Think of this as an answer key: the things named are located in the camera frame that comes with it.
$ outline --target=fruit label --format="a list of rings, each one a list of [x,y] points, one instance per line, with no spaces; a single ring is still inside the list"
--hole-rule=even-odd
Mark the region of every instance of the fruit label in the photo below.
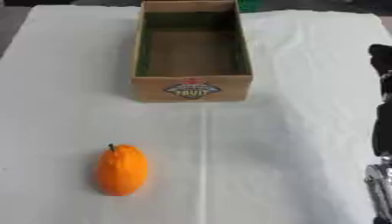
[[[164,91],[186,99],[196,100],[205,95],[218,93],[221,89],[204,82],[202,79],[187,79],[183,83],[165,88]]]

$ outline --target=gray floor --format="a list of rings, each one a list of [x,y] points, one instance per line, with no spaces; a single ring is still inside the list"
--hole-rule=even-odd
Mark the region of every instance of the gray floor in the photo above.
[[[262,0],[261,11],[314,10],[371,12],[377,15],[392,15],[391,0]]]
[[[313,10],[370,12],[381,16],[392,15],[392,0],[259,0],[259,11]],[[78,5],[126,6],[140,5],[140,0],[76,0]]]

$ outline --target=fruit box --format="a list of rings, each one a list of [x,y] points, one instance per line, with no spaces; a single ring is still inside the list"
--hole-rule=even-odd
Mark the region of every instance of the fruit box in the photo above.
[[[131,74],[141,102],[231,102],[252,81],[236,1],[143,1]]]

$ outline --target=white tablecloth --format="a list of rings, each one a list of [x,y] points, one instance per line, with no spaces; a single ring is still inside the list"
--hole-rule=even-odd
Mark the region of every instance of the white tablecloth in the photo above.
[[[138,8],[32,10],[0,61],[0,223],[368,224],[362,183],[380,103],[371,15],[243,15],[245,102],[141,103],[128,74]],[[107,144],[144,151],[128,197],[97,192]]]

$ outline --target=wooden crate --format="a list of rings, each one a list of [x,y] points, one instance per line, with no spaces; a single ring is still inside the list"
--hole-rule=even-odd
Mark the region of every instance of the wooden crate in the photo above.
[[[142,102],[230,102],[252,81],[235,1],[144,1],[132,89]]]

